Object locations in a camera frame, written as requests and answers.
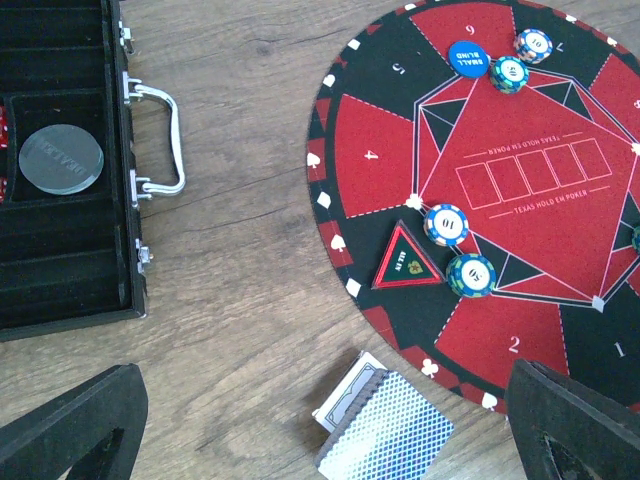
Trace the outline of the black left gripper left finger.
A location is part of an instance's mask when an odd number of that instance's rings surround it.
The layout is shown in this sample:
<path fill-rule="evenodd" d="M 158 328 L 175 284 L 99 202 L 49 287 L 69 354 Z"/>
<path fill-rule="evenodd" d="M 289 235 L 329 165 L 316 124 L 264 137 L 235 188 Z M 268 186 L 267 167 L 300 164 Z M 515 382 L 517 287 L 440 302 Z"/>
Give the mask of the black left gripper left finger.
<path fill-rule="evenodd" d="M 3 479 L 128 479 L 148 416 L 139 367 L 114 365 L 1 428 Z"/>

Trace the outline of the blue small blind button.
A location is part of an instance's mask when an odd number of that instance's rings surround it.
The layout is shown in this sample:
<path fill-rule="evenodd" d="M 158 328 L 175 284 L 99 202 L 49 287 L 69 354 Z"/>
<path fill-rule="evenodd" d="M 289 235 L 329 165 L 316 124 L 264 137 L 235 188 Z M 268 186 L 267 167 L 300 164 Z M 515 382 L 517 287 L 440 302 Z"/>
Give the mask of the blue small blind button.
<path fill-rule="evenodd" d="M 466 78 L 480 78 L 488 72 L 491 57 L 477 43 L 462 40 L 449 48 L 448 60 L 457 74 Z"/>

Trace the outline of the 10 chips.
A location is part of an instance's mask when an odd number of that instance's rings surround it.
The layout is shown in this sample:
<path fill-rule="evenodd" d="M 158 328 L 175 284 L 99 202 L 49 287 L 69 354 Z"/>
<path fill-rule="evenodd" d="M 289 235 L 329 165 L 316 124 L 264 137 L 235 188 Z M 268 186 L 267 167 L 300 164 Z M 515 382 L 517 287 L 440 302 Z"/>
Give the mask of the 10 chips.
<path fill-rule="evenodd" d="M 437 204 L 426 214 L 423 229 L 428 238 L 440 246 L 461 244 L 469 233 L 466 214 L 453 204 Z"/>
<path fill-rule="evenodd" d="M 553 52 L 551 38 L 536 28 L 522 30 L 514 39 L 517 57 L 528 64 L 539 64 Z"/>

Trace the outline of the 50 chips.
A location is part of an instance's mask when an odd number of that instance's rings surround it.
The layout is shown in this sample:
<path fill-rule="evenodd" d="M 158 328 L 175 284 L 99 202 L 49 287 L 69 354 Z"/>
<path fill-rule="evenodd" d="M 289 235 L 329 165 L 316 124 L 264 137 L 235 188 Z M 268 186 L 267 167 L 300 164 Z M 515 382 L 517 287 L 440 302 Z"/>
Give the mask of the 50 chips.
<path fill-rule="evenodd" d="M 468 298 L 490 295 L 497 282 L 493 264 L 476 253 L 453 258 L 446 267 L 446 278 L 456 294 Z"/>
<path fill-rule="evenodd" d="M 490 67 L 489 78 L 501 93 L 518 93 L 529 81 L 527 66 L 517 57 L 502 56 Z"/>

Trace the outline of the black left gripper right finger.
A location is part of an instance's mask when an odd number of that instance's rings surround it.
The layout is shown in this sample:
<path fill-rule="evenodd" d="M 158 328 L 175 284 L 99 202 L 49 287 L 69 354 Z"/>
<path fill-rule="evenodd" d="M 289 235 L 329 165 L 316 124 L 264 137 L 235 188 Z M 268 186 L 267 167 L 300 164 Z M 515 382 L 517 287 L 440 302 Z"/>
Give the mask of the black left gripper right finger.
<path fill-rule="evenodd" d="M 639 414 L 630 408 L 524 359 L 505 402 L 528 479 L 639 477 Z"/>

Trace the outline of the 50 chips mat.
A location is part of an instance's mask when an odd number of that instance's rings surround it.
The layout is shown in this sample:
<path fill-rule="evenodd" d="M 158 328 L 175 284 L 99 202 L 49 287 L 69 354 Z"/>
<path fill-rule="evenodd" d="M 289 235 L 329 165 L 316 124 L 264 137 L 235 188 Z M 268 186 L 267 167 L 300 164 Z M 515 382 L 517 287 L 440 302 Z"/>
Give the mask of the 50 chips mat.
<path fill-rule="evenodd" d="M 631 244 L 637 254 L 640 254 L 640 226 L 633 229 Z"/>

